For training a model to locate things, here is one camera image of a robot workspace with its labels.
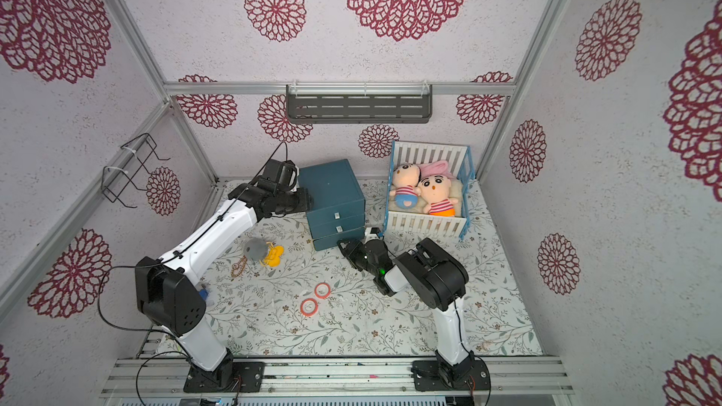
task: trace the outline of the black cable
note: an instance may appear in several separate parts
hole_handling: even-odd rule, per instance
[[[226,208],[226,210],[223,211],[223,213],[221,213],[220,215],[218,215],[218,216],[216,217],[216,219],[211,223],[211,225],[208,226],[208,227],[206,228],[206,230],[204,230],[204,231],[201,233],[201,235],[199,235],[195,240],[193,240],[193,241],[191,242],[191,244],[189,244],[187,247],[183,248],[182,251],[179,251],[179,252],[178,252],[179,255],[182,255],[182,254],[183,254],[184,252],[186,252],[189,248],[191,248],[194,244],[196,244],[196,242],[197,242],[198,240],[200,240],[204,235],[206,235],[206,232],[208,232],[209,230],[211,230],[211,228],[212,228],[213,226],[215,226],[216,223],[218,223],[219,221],[223,221],[223,218],[225,217],[225,214],[228,213],[228,211],[230,210],[230,208],[233,207],[233,205],[235,204],[236,201],[238,201],[238,198],[240,197],[240,195],[243,194],[243,193],[245,193],[246,190],[248,189],[248,187],[249,187],[250,185],[252,185],[252,184],[257,180],[256,178],[258,177],[258,175],[261,173],[261,171],[263,171],[264,168],[266,168],[266,165],[268,164],[269,161],[271,161],[271,158],[276,154],[276,151],[278,150],[278,148],[281,147],[281,145],[286,145],[286,160],[288,160],[288,143],[285,142],[285,141],[281,141],[280,143],[278,143],[278,146],[276,146],[276,148],[275,148],[274,151],[271,153],[271,155],[266,159],[266,163],[264,163],[263,166],[262,166],[260,169],[258,169],[258,172],[256,173],[256,175],[253,176],[253,178],[250,180],[250,182],[248,182],[248,184],[246,185],[246,188],[244,188],[244,189],[238,194],[238,196],[236,196],[236,197],[233,199],[233,202],[230,203],[230,205],[228,205],[228,207]]]
[[[446,290],[449,293],[452,293],[449,286],[444,282],[444,279],[442,279],[441,276],[439,276],[436,271],[434,271],[434,270],[430,270],[430,271],[432,271],[436,275],[436,277],[439,278],[441,283],[444,284],[444,287],[446,287]],[[459,343],[461,343],[461,347],[464,348],[464,351],[466,351],[468,353],[469,357],[471,357],[472,352],[469,351],[464,346],[464,338],[461,336],[461,315],[458,314],[458,307],[456,306],[456,298],[454,299],[454,311],[456,312],[456,319],[458,320],[458,341],[459,341]],[[484,370],[486,371],[487,376],[489,376],[489,393],[487,394],[487,401],[484,403],[484,406],[487,406],[487,404],[489,404],[489,399],[492,396],[492,374],[489,373],[489,368],[481,359],[479,359],[479,362],[481,362],[484,365]]]
[[[161,265],[163,265],[163,264],[162,264],[162,263],[159,263],[159,264],[156,264],[156,265],[146,265],[145,267],[142,267],[142,268],[158,267],[158,266],[161,266]],[[103,289],[104,289],[104,287],[105,287],[105,284],[110,280],[111,271],[113,271],[115,268],[141,268],[141,267],[135,267],[135,266],[132,266],[132,265],[116,265],[116,266],[114,266],[114,267],[111,267],[111,268],[106,272],[106,274],[103,275],[103,277],[100,279],[100,287],[98,288],[98,293],[97,293],[97,314],[100,315],[100,319],[103,320],[103,322],[104,322],[105,324],[107,324],[108,326],[114,327],[115,329],[120,329],[120,330],[122,330],[122,331],[148,332],[149,329],[144,329],[144,328],[129,328],[129,327],[118,326],[117,324],[110,323],[110,322],[108,321],[108,319],[106,319],[105,316],[103,315],[103,311],[100,310],[100,294],[103,293]],[[154,332],[161,332],[161,333],[163,333],[163,334],[169,335],[173,340],[176,341],[176,343],[178,344],[178,346],[180,346],[180,348],[183,350],[183,352],[185,353],[185,355],[186,355],[187,357],[190,357],[190,356],[185,352],[185,349],[183,348],[183,346],[181,345],[181,343],[178,342],[178,340],[177,340],[177,338],[176,338],[175,335],[173,335],[172,333],[170,333],[170,332],[168,332],[168,331],[166,331],[166,330],[164,330],[164,329],[152,329],[152,327],[151,327],[151,330],[153,330]]]
[[[143,406],[148,406],[148,405],[145,404],[145,401],[143,401],[143,399],[140,397],[140,390],[138,389],[138,378],[140,377],[140,370],[143,369],[143,367],[145,366],[145,364],[148,364],[148,363],[149,363],[150,361],[152,361],[153,359],[157,358],[158,356],[161,356],[161,355],[164,355],[164,354],[168,354],[168,353],[178,353],[178,354],[182,354],[180,351],[163,351],[162,353],[158,353],[158,354],[156,354],[156,355],[154,355],[154,356],[151,356],[151,357],[149,357],[148,359],[146,359],[145,362],[142,363],[142,364],[140,365],[140,367],[138,368],[138,373],[136,373],[136,395],[138,395],[138,400],[140,400],[140,403],[142,403]]]
[[[243,377],[241,375],[238,375],[238,390],[235,393],[235,398],[233,399],[233,402],[230,404],[230,406],[238,406],[238,395],[240,395],[240,389],[243,387]]]

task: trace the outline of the wire rack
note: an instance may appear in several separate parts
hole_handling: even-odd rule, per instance
[[[141,139],[142,139],[142,141],[138,145],[138,149],[133,149],[133,145]],[[143,148],[145,145],[150,149],[150,152],[144,158],[141,159],[140,157],[138,157],[138,151],[140,151],[140,149]],[[127,188],[128,185],[132,185],[136,190],[138,190],[140,192],[148,191],[148,189],[141,188],[138,185],[136,185],[136,183],[133,182],[133,178],[136,176],[136,174],[138,174],[140,172],[141,169],[144,169],[145,172],[148,173],[148,175],[150,175],[150,171],[148,171],[148,167],[146,167],[146,162],[148,162],[148,159],[151,156],[155,156],[155,158],[158,161],[170,160],[170,157],[160,158],[160,156],[158,156],[158,153],[155,152],[155,149],[157,147],[158,147],[158,144],[155,142],[155,140],[153,140],[153,137],[149,133],[141,133],[134,139],[122,144],[121,149],[129,150],[133,154],[133,156],[131,158],[129,158],[121,167],[103,167],[103,175],[101,176],[101,182],[100,182],[100,191],[103,193],[103,195],[112,203],[114,203],[115,201],[118,201],[119,203],[121,203],[123,205],[123,207],[127,207],[130,209],[137,208],[138,207],[137,205],[128,205],[128,204],[124,203],[123,200],[121,199],[121,194],[123,194],[123,192],[125,191],[125,189]],[[140,165],[138,166],[138,168],[136,168],[136,170],[133,174],[129,175],[129,170],[127,170],[126,167],[132,160],[138,160]],[[126,178],[125,185],[123,185],[122,188],[120,189],[120,191],[118,191],[117,193],[113,192],[113,190],[111,189],[111,185],[113,184],[113,182],[115,181],[115,178],[116,178],[116,176],[111,176],[114,171],[117,171],[118,173],[120,173],[120,175],[122,175]]]

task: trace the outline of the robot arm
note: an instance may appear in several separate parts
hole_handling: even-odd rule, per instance
[[[469,274],[431,239],[421,240],[392,262],[385,243],[373,238],[372,230],[365,244],[348,240],[338,247],[354,268],[374,276],[381,293],[391,296],[411,285],[434,316],[439,376],[447,386],[462,385],[474,367],[474,353],[466,349],[463,314]]]
[[[158,259],[144,257],[136,265],[138,310],[176,336],[191,357],[188,380],[198,389],[219,392],[230,387],[233,356],[203,318],[206,303],[196,286],[201,276],[241,233],[262,218],[311,209],[308,191],[296,188],[297,168],[291,161],[270,160],[262,176],[241,184],[228,195],[211,219]]]

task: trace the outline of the striped shirt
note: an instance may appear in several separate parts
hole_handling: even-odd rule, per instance
[[[446,212],[454,209],[454,204],[451,203],[449,200],[443,200],[440,203],[433,203],[431,204],[431,210],[429,211],[429,214],[431,213],[438,213],[438,212]]]
[[[396,189],[396,194],[413,194],[414,196],[417,196],[417,194],[414,193],[414,187],[411,185],[400,186]]]

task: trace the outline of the yellow toy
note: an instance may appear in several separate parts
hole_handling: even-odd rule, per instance
[[[266,242],[268,245],[268,255],[261,261],[262,264],[270,268],[275,268],[281,263],[281,255],[283,254],[283,247],[273,245],[272,241]]]

